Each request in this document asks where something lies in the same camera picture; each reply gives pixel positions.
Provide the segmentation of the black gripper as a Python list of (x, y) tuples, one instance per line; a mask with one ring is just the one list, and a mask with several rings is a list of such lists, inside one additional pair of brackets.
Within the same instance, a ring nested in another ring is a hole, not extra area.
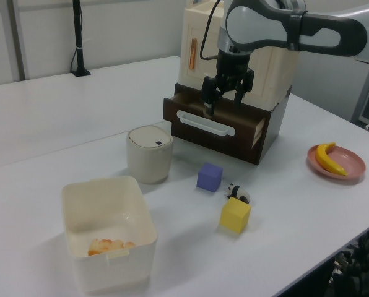
[(233, 54), (219, 50), (217, 75), (205, 76), (201, 89), (201, 100), (206, 106), (208, 116), (214, 115), (215, 106), (223, 94), (222, 84), (237, 83), (234, 103), (236, 108), (240, 108), (242, 99), (253, 88), (254, 70), (248, 68), (249, 61), (250, 54)]

